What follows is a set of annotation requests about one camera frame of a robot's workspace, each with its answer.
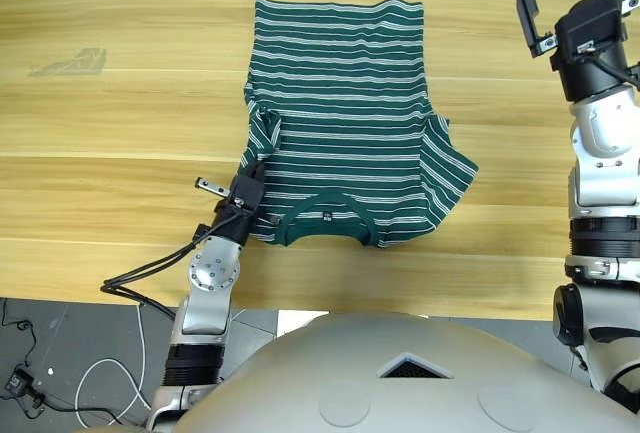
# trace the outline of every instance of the wooden table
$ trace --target wooden table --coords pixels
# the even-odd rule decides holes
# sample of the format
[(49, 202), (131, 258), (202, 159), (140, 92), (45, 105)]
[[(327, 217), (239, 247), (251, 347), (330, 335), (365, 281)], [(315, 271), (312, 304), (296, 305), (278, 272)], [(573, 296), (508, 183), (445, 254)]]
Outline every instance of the wooden table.
[[(251, 241), (239, 306), (550, 317), (567, 281), (573, 162), (557, 75), (530, 58), (515, 0), (410, 1), (426, 8), (433, 103), (479, 164), (476, 182), (435, 233), (402, 246)], [(577, 0), (538, 1), (546, 30)], [(117, 302), (98, 291), (103, 278), (211, 221), (215, 199), (192, 185), (199, 175), (227, 185), (245, 147), (253, 4), (0, 0), (0, 295)], [(80, 52), (84, 74), (53, 65)], [(175, 305), (185, 268), (136, 287)]]

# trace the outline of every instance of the power adapter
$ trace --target power adapter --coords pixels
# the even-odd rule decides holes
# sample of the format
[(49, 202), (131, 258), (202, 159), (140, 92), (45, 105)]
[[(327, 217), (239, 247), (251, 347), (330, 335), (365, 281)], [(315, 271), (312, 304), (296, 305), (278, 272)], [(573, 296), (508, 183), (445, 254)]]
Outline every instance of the power adapter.
[(33, 398), (34, 409), (40, 408), (44, 402), (44, 395), (33, 388), (33, 376), (22, 368), (13, 370), (13, 373), (11, 373), (7, 383), (4, 385), (4, 389), (13, 398), (20, 398), (24, 395)]

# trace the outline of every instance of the gray floor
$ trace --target gray floor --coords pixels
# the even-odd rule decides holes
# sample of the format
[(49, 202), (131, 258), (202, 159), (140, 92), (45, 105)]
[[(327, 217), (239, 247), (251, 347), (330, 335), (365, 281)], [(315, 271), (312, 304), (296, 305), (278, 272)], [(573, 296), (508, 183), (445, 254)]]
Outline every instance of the gray floor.
[[(59, 405), (71, 406), (77, 384), (94, 361), (117, 358), (127, 365), (136, 380), (140, 372), (140, 340), (135, 307), (9, 300), (9, 319), (29, 318), (35, 325), (38, 344), (32, 354), (31, 373), (38, 389)], [(147, 367), (143, 393), (150, 399), (160, 385), (168, 349), (171, 323), (151, 309), (142, 309), (146, 336)], [(553, 337), (551, 324), (537, 321), (449, 319), (471, 325), (538, 356), (554, 368), (588, 383), (571, 353)], [(226, 377), (253, 352), (275, 337), (277, 312), (242, 311), (231, 325), (222, 376)], [(15, 327), (0, 329), (0, 383), (13, 366), (22, 361), (31, 344), (30, 335)], [(124, 374), (114, 365), (97, 367), (85, 382), (84, 405), (121, 410), (132, 398)], [(127, 415), (143, 421), (146, 410), (140, 403)], [(100, 415), (84, 414), (90, 425), (104, 424)], [(0, 402), (0, 431), (25, 433), (69, 433), (80, 429), (74, 414), (45, 411), (30, 421), (14, 401)]]

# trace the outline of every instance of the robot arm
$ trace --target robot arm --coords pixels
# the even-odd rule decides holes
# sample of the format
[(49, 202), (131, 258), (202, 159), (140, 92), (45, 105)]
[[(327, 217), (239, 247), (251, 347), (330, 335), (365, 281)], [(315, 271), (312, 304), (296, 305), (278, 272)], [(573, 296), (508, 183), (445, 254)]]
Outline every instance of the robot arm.
[(569, 175), (573, 283), (554, 298), (556, 337), (580, 357), (597, 391), (632, 411), (640, 403), (640, 109), (622, 17), (640, 0), (582, 0), (538, 36), (535, 0), (517, 0), (533, 57), (557, 48), (551, 66), (572, 102)]
[[(257, 163), (238, 174), (229, 190), (203, 178), (195, 186), (223, 199), (215, 208), (215, 233), (203, 241), (187, 269), (190, 291), (176, 314), (164, 380), (147, 422), (150, 431), (172, 431), (176, 421), (220, 381), (231, 290), (240, 274), (240, 253), (258, 218), (264, 165)], [(200, 225), (196, 236), (210, 229)]]

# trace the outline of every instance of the green striped t-shirt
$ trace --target green striped t-shirt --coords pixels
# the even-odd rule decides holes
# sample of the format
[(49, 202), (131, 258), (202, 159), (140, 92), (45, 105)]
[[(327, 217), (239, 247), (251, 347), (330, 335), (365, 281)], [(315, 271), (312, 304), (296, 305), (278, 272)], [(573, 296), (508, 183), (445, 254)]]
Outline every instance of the green striped t-shirt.
[(240, 166), (265, 163), (254, 237), (385, 247), (442, 222), (477, 167), (433, 111), (422, 31), (421, 3), (256, 0)]

